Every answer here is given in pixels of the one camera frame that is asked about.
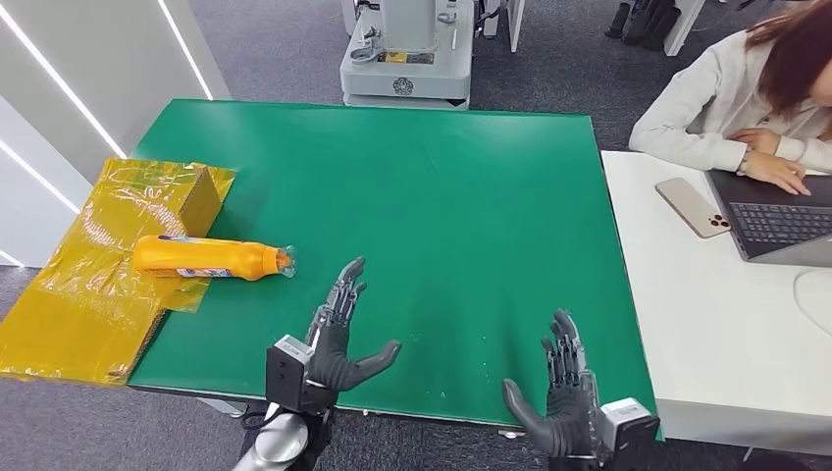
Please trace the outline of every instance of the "brown hair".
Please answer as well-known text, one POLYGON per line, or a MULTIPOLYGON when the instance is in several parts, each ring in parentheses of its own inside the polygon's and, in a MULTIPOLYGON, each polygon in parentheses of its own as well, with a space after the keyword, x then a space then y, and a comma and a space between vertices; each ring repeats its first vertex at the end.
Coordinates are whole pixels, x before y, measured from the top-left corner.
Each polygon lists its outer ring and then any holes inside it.
POLYGON ((759 93, 774 114, 794 115, 832 61, 832 0, 772 18, 749 29, 746 48, 773 41, 759 78, 759 93))

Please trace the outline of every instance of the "led light strip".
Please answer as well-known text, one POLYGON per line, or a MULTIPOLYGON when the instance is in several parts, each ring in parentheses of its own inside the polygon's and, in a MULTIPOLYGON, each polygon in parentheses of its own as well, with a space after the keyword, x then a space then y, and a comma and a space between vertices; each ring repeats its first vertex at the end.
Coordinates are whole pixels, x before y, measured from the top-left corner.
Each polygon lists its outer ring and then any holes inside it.
POLYGON ((119 144, 117 144, 116 141, 113 140, 112 137, 110 137, 110 134, 108 134, 107 131, 104 130, 104 127, 101 126, 101 123, 99 123, 98 120, 96 120, 95 117, 92 116, 92 113, 90 113, 90 111, 86 108, 83 102, 80 101, 80 98, 78 98, 76 93, 70 88, 69 85, 67 85, 64 79, 60 75, 58 75, 58 72, 55 71, 55 68, 52 67, 52 64, 49 64, 49 61, 47 61, 46 58, 43 57, 43 54, 40 53, 40 50, 38 50, 37 47, 35 47, 34 43, 31 42, 28 36, 26 36, 24 31, 21 29, 20 26, 18 26, 18 24, 15 22, 12 16, 9 15, 9 12, 6 11, 6 8, 4 8, 2 4, 0 4, 0 18, 3 19, 3 21, 6 23, 6 25, 8 25, 8 27, 12 30, 15 36, 18 37, 18 40, 23 44, 23 46, 26 47, 29 54, 31 54, 31 56, 34 57, 34 60, 37 61, 38 64, 40 64, 40 67, 42 67, 43 70, 46 71, 46 74, 49 74, 49 77, 55 80, 55 83, 57 83, 61 90, 63 90, 67 97, 69 97, 70 101, 72 101, 73 104, 76 105, 76 108, 78 108, 80 113, 83 114, 86 120, 89 121, 89 123, 95 128, 96 131, 98 131, 98 133, 101 135, 101 138, 103 138, 110 146, 110 148, 113 149, 113 152, 115 152, 116 155, 118 155, 119 157, 127 159, 128 156, 125 154, 122 148, 119 147, 119 144))
POLYGON ((13 256, 11 256, 11 255, 9 255, 8 253, 4 252, 3 250, 0 250, 0 257, 3 257, 3 258, 5 258, 6 260, 8 260, 8 261, 12 262, 12 265, 17 265, 17 266, 19 266, 19 267, 23 267, 23 266, 24 266, 24 264, 23 264, 23 263, 21 263, 21 261, 20 261, 20 260, 18 260, 17 258, 15 258, 15 257, 13 257, 13 256))
POLYGON ((58 191, 58 188, 56 188, 55 186, 53 186, 53 185, 52 185, 52 183, 50 183, 48 180, 46 180, 45 178, 43 178, 43 176, 41 176, 40 174, 38 174, 38 173, 37 173, 37 171, 31 167, 31 165, 29 165, 29 164, 28 164, 28 163, 27 163, 24 159, 22 159, 22 158, 21 158, 21 156, 20 156, 20 155, 18 155, 18 153, 17 153, 17 152, 15 152, 14 150, 12 150, 12 148, 11 148, 11 147, 9 147, 9 146, 6 144, 6 142, 3 142, 3 140, 2 140, 2 139, 0 139, 0 149, 2 149, 4 152, 6 152, 6 154, 8 154, 8 155, 9 155, 9 157, 11 157, 11 158, 12 158, 12 160, 14 160, 15 162, 17 162, 17 163, 18 163, 18 165, 20 165, 21 167, 23 167, 23 168, 24 168, 24 170, 26 170, 26 171, 28 172, 28 174, 29 174, 29 175, 33 176, 35 180, 39 181, 39 182, 40 182, 40 184, 42 184, 43 186, 45 186, 45 187, 46 187, 46 189, 48 189, 50 193, 54 194, 56 198, 60 199, 60 200, 61 200, 61 202, 62 202, 62 203, 64 203, 64 205, 65 205, 65 206, 67 206, 68 208, 70 208, 70 209, 71 209, 74 213, 76 213, 76 214, 78 214, 78 213, 80 212, 80 210, 78 209, 78 207, 77 207, 75 204, 73 204, 73 202, 72 202, 72 201, 70 201, 70 200, 69 200, 66 196, 64 196, 64 194, 63 194, 63 193, 61 193, 60 191, 58 191))
POLYGON ((208 84, 205 83, 205 78, 202 77, 202 73, 199 72, 199 68, 196 67, 196 62, 194 62, 193 56, 190 55, 190 49, 188 49, 187 44, 184 43, 184 39, 182 38, 180 29, 177 26, 176 22, 174 22, 174 17, 171 16, 171 12, 170 10, 168 10, 168 6, 165 4, 165 0, 159 0, 159 8, 161 8, 162 13, 165 14, 165 18, 168 20, 168 25, 171 26, 171 29, 174 32, 174 36, 177 37, 177 41, 180 43, 182 52, 184 53, 187 62, 190 64, 190 68, 193 70, 193 74, 196 76, 196 79, 199 80, 199 84, 202 85, 202 90, 205 91, 205 96, 207 96, 209 100, 213 100, 214 95, 211 94, 211 90, 208 89, 208 84))

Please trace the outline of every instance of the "laptop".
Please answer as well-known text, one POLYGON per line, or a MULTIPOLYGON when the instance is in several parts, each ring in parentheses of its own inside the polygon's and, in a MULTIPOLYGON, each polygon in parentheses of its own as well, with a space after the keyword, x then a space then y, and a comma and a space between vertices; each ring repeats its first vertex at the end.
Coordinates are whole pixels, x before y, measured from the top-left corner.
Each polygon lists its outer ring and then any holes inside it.
POLYGON ((721 170, 707 179, 745 260, 832 268, 832 176, 807 175, 811 196, 721 170))

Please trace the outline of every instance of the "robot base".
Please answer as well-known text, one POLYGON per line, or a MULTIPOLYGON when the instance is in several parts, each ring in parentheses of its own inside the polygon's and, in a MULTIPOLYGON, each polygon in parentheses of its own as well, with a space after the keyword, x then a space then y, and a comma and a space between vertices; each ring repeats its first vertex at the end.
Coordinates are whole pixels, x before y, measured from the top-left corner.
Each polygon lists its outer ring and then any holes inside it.
POLYGON ((379 95, 344 95, 346 106, 374 106, 376 108, 412 108, 427 110, 467 110, 469 98, 443 100, 441 98, 407 98, 379 95))
POLYGON ((451 24, 436 23, 432 51, 385 51, 377 60, 352 62, 350 54, 366 46, 363 35, 371 28, 381 32, 382 12, 364 9, 340 64, 340 82, 347 106, 468 109, 471 93, 471 56, 474 48, 474 3, 436 0, 437 13, 455 15, 451 24))

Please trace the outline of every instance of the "gray carpet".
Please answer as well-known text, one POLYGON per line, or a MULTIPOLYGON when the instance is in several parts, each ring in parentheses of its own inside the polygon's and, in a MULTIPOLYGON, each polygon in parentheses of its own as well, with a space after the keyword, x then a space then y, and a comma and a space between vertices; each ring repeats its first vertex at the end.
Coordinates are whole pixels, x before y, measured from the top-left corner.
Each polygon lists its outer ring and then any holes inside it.
MULTIPOLYGON (((190 3, 234 98, 340 103, 347 37, 337 0, 190 3)), ((599 147, 621 149, 674 73, 759 12, 754 6, 719 23, 726 7, 709 0, 698 27, 716 27, 665 58, 601 34, 616 5, 529 0, 517 54, 508 52, 503 18, 498 38, 476 42, 472 107, 589 114, 599 147)), ((0 268, 0 315, 34 273, 0 268)), ((0 469, 229 469, 247 446, 243 438, 235 421, 192 398, 0 380, 0 469)), ((645 469, 732 470, 744 453, 670 441, 656 446, 645 469)), ((827 458, 803 459, 832 470, 827 458)), ((546 462, 528 441, 488 430, 341 416, 321 469, 543 470, 546 462)))

